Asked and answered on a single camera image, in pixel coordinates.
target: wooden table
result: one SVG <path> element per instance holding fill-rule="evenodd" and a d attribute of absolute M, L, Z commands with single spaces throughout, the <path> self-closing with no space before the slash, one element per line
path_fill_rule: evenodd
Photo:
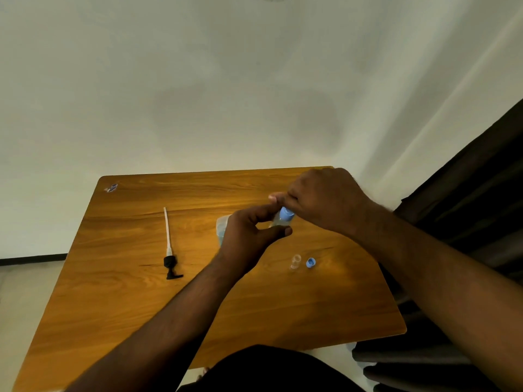
<path fill-rule="evenodd" d="M 18 375 L 16 392 L 64 388 L 138 329 L 218 250 L 216 219 L 283 191 L 308 168 L 104 176 Z M 117 183 L 112 192 L 104 189 Z M 176 271 L 166 280 L 163 207 Z M 294 350 L 396 335 L 405 323 L 378 264 L 351 240 L 295 217 L 221 305 L 191 367 L 253 344 Z M 290 270 L 291 257 L 301 266 Z M 305 261 L 315 257 L 308 269 Z"/>

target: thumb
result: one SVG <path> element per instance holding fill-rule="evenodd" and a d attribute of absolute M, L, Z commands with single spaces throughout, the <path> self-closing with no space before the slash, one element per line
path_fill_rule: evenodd
<path fill-rule="evenodd" d="M 264 247 L 268 247 L 278 239 L 288 237 L 291 234 L 292 227 L 289 226 L 273 226 L 271 228 L 261 229 L 258 232 Z"/>
<path fill-rule="evenodd" d="M 285 206 L 287 209 L 297 213 L 301 210 L 300 204 L 295 197 L 289 195 L 286 192 L 273 192 L 269 195 L 269 200 L 272 203 Z"/>

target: black baseboard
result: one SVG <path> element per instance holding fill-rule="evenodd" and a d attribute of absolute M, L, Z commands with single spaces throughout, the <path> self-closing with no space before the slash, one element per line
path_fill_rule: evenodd
<path fill-rule="evenodd" d="M 17 264 L 32 264 L 32 263 L 45 263 L 48 261 L 61 261 L 65 260 L 67 253 L 60 255 L 43 255 L 43 256 L 30 256 L 30 257 L 15 257 L 13 259 L 0 259 L 0 267 L 3 265 L 17 265 Z"/>

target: table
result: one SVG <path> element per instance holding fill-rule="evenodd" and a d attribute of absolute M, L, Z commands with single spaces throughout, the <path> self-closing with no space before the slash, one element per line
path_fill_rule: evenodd
<path fill-rule="evenodd" d="M 218 250 L 216 219 L 267 203 L 308 168 L 104 176 L 15 383 L 64 388 L 159 311 Z M 108 190 L 118 184 L 113 191 Z M 177 273 L 163 267 L 167 207 Z M 404 333 L 378 264 L 352 242 L 299 217 L 230 291 L 191 365 L 252 344 L 307 350 Z M 291 270 L 291 258 L 302 264 Z M 308 269 L 308 257 L 317 260 Z"/>

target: floor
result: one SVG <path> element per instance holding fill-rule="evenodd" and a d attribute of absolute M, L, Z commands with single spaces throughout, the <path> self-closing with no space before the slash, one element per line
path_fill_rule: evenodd
<path fill-rule="evenodd" d="M 63 261 L 0 267 L 0 392 L 11 392 Z M 355 343 L 313 349 L 307 353 L 340 371 L 365 391 L 375 382 L 363 375 L 363 365 L 352 359 Z M 182 385 L 196 381 L 203 369 L 187 370 Z"/>

